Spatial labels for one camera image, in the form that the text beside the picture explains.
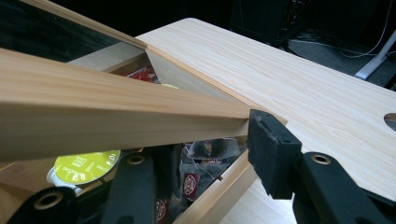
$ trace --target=yellow-green round label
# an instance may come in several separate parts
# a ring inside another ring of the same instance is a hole
[[[112,150],[58,157],[55,174],[68,184],[86,184],[109,172],[119,156],[119,150]]]

